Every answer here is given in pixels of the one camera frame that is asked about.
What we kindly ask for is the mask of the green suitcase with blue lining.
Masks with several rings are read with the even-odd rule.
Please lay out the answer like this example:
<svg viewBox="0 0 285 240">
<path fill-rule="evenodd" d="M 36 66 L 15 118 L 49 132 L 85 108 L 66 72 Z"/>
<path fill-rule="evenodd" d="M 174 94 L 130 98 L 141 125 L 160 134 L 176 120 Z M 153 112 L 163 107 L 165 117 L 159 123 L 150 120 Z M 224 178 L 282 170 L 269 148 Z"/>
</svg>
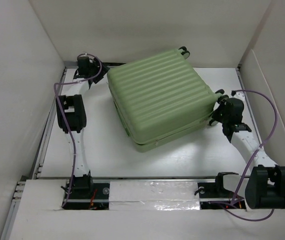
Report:
<svg viewBox="0 0 285 240">
<path fill-rule="evenodd" d="M 204 128 L 224 94 L 213 91 L 174 48 L 110 69 L 107 84 L 120 121 L 143 153 Z"/>
</svg>

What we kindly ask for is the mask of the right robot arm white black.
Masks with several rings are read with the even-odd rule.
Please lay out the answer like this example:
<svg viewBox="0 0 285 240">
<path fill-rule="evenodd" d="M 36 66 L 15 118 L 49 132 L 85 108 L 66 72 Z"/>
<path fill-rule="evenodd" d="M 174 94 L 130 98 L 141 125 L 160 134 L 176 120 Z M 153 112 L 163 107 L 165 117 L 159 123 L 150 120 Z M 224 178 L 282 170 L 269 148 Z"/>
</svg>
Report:
<svg viewBox="0 0 285 240">
<path fill-rule="evenodd" d="M 243 197 L 251 209 L 285 209 L 285 166 L 278 165 L 256 141 L 250 127 L 243 123 L 244 103 L 237 98 L 218 101 L 212 121 L 222 124 L 222 132 L 246 163 L 246 174 L 220 172 L 213 190 L 220 197 L 232 192 Z"/>
</svg>

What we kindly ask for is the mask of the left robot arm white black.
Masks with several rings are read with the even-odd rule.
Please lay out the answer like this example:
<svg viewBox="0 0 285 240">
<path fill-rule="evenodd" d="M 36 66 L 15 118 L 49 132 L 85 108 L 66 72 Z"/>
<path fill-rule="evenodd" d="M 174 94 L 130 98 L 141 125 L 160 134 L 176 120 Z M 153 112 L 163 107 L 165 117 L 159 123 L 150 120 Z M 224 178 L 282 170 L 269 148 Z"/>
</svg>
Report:
<svg viewBox="0 0 285 240">
<path fill-rule="evenodd" d="M 82 53 L 77 56 L 77 70 L 72 82 L 64 83 L 69 89 L 56 95 L 56 116 L 59 128 L 64 132 L 72 159 L 72 172 L 67 196 L 80 195 L 89 198 L 94 193 L 91 170 L 86 160 L 84 130 L 87 115 L 83 95 L 97 84 L 109 68 L 92 54 Z"/>
</svg>

